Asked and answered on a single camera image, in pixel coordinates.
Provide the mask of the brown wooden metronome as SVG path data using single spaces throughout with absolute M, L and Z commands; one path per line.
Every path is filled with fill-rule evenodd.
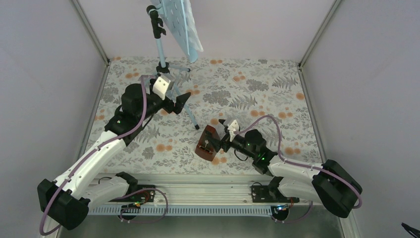
M 211 125 L 207 125 L 196 145 L 195 154 L 206 161 L 212 162 L 217 152 L 215 151 L 214 146 L 208 140 L 208 136 L 210 138 L 220 140 L 216 129 Z

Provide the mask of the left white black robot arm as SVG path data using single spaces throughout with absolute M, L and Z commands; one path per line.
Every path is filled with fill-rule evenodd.
M 115 200 L 130 202 L 130 208 L 140 208 L 153 199 L 155 187 L 140 186 L 136 178 L 126 172 L 116 173 L 110 179 L 91 186 L 91 181 L 116 154 L 126 148 L 145 128 L 159 110 L 179 114 L 190 97 L 185 93 L 175 100 L 159 90 L 156 83 L 147 89 L 143 83 L 126 87 L 121 105 L 115 110 L 97 141 L 68 170 L 54 180 L 43 180 L 37 187 L 43 216 L 39 231 L 44 230 L 47 218 L 59 227 L 72 230 L 87 217 L 88 212 Z

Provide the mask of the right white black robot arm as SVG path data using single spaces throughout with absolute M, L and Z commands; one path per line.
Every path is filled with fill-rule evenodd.
M 270 150 L 253 125 L 241 130 L 235 119 L 220 119 L 219 123 L 224 127 L 223 137 L 207 125 L 195 153 L 207 161 L 213 161 L 220 150 L 233 149 L 245 155 L 258 173 L 272 177 L 267 186 L 271 200 L 305 199 L 322 204 L 340 218 L 347 218 L 353 209 L 362 206 L 362 187 L 337 161 L 309 163 L 290 159 L 281 154 L 280 144 L 276 151 Z

